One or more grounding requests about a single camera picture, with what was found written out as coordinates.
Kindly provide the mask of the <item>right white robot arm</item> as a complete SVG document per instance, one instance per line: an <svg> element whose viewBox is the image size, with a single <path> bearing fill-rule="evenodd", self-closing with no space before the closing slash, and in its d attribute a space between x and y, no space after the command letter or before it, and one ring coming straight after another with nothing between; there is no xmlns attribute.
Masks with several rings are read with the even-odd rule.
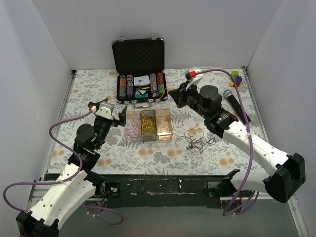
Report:
<svg viewBox="0 0 316 237"><path fill-rule="evenodd" d="M236 116L222 108L222 96L217 87L206 85L198 90L196 85L187 88L184 82L178 89L169 91L169 95L178 108L190 107L204 119L204 125L211 133L244 151L266 172L263 176L249 174L244 179L240 170L235 169L210 188L211 193L235 196L241 190L259 191L286 203L304 184L304 158L298 153L289 155L247 132Z"/></svg>

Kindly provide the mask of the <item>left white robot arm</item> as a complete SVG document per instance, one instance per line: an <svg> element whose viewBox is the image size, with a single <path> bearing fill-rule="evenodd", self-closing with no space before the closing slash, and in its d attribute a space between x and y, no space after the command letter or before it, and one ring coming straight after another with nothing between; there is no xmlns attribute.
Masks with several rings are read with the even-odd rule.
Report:
<svg viewBox="0 0 316 237"><path fill-rule="evenodd" d="M66 220L90 197L101 197L105 179L92 171L111 127L125 126L124 108L115 118L114 106L107 99L89 102L89 114L95 115L94 124L82 124L76 131L72 155L55 182L46 182L50 189L28 211L17 218L23 237L56 237Z"/></svg>

